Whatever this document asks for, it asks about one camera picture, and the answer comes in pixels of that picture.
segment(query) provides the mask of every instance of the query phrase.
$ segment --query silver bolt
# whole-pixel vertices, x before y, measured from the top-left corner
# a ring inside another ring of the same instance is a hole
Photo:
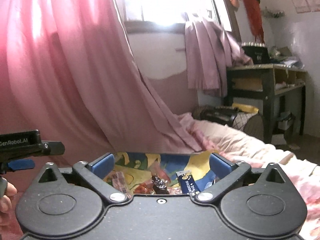
[[[213,199],[213,195],[209,192],[203,192],[198,195],[200,201],[209,201]]]
[[[125,200],[125,195],[122,194],[122,193],[112,193],[110,195],[110,199],[113,200],[113,201],[117,201],[117,202],[124,201]]]
[[[157,202],[158,202],[159,204],[164,204],[164,203],[166,203],[167,201],[166,201],[165,199],[158,199]]]

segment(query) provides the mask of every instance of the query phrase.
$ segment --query dark floor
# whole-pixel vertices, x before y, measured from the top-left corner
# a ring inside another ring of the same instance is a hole
[[[296,144],[300,146],[299,150],[291,150],[287,145],[280,145],[276,148],[293,152],[298,159],[307,159],[312,163],[320,165],[320,138],[303,135],[294,136],[291,140],[287,140],[288,144]]]

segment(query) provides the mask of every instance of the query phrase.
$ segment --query orange hanging decoration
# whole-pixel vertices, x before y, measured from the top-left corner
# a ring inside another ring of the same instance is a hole
[[[257,38],[259,38],[260,42],[264,43],[264,33],[262,28],[259,2],[257,0],[243,0],[243,2],[247,11],[251,33],[253,34],[255,41],[257,41]]]

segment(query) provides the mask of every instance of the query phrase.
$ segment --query window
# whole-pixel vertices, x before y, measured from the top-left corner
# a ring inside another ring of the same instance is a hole
[[[229,2],[229,0],[116,0],[126,27],[127,23],[135,26],[175,25],[180,26],[183,32],[184,23],[192,16],[212,18],[222,24],[225,30],[233,31],[226,1]]]

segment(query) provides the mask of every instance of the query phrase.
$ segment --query desk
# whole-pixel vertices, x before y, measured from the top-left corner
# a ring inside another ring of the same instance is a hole
[[[274,117],[275,98],[280,97],[280,112],[285,111],[285,95],[292,90],[301,90],[301,124],[303,134],[306,110],[306,71],[283,67],[278,64],[240,66],[227,69],[228,95],[224,104],[231,106],[234,97],[263,100],[264,142],[271,143],[276,123]],[[276,90],[276,84],[295,84]]]

